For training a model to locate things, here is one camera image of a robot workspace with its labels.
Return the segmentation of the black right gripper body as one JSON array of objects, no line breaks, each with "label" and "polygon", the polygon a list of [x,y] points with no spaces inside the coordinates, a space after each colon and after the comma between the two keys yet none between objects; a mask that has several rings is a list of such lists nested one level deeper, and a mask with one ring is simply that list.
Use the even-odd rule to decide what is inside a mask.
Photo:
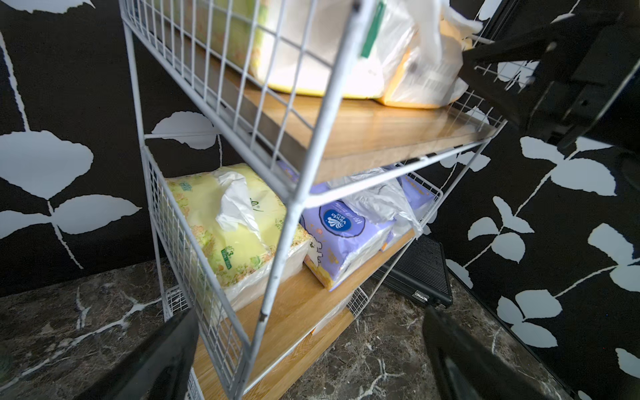
[{"label": "black right gripper body", "polygon": [[566,148],[591,138],[639,148],[639,21],[578,13],[523,34],[538,61],[521,129]]}]

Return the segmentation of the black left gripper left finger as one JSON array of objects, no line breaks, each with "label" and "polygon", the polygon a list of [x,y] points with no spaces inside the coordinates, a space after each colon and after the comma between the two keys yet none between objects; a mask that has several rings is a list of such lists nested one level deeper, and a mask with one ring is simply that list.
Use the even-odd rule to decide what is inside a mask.
[{"label": "black left gripper left finger", "polygon": [[180,311],[77,398],[185,399],[197,343],[195,310]]}]

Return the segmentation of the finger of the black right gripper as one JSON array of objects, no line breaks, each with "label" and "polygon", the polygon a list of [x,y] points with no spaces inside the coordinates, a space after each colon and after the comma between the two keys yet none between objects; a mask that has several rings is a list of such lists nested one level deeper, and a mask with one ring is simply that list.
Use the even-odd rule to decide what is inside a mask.
[{"label": "finger of the black right gripper", "polygon": [[585,48],[612,23],[558,22],[463,52],[464,65],[541,60],[546,54]]},{"label": "finger of the black right gripper", "polygon": [[475,68],[471,64],[463,65],[459,76],[519,129],[544,130],[545,116],[539,112],[538,104],[545,90],[545,66],[535,65],[533,70],[520,68],[520,72],[529,73],[529,78],[519,93],[506,90],[497,74],[486,73],[485,68]]}]

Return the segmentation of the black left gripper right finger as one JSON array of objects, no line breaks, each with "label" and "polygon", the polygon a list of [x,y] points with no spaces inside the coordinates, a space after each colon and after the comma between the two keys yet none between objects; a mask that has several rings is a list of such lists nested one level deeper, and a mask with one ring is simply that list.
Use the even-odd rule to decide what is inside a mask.
[{"label": "black left gripper right finger", "polygon": [[425,309],[423,338],[442,399],[544,399],[440,310]]}]

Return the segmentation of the purple tissue pack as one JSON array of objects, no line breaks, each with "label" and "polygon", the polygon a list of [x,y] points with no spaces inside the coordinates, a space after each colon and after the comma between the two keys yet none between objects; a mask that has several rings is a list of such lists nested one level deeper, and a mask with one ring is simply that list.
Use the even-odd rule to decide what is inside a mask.
[{"label": "purple tissue pack", "polygon": [[313,240],[304,263],[327,290],[333,291],[381,252],[396,217],[410,222],[413,229],[409,232],[423,231],[397,178],[307,208],[300,223]]},{"label": "purple tissue pack", "polygon": [[[420,222],[435,202],[435,195],[408,175],[402,175],[398,177],[397,180],[408,200],[409,206],[413,210],[414,216],[418,222]],[[381,251],[385,252],[388,250],[400,240],[403,235],[412,229],[413,226],[405,218],[396,217],[392,229],[381,247]]]}]

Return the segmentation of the purple tissue pack front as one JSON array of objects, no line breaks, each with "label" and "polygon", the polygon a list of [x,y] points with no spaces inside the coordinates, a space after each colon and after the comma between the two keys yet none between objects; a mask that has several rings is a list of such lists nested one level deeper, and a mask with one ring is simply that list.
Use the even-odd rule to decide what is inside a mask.
[{"label": "purple tissue pack front", "polygon": [[327,290],[333,291],[381,252],[396,217],[410,222],[413,229],[409,232],[423,231],[397,178],[307,208],[300,223],[313,240],[304,263]]}]

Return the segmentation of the yellow green tissue pack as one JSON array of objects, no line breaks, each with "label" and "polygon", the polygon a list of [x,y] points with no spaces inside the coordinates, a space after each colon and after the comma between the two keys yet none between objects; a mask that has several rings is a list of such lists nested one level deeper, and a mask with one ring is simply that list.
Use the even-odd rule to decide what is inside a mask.
[{"label": "yellow green tissue pack", "polygon": [[[244,68],[272,90],[323,96],[348,18],[348,1],[156,1],[196,49]],[[404,1],[376,4],[345,98],[381,98],[415,33]]]}]

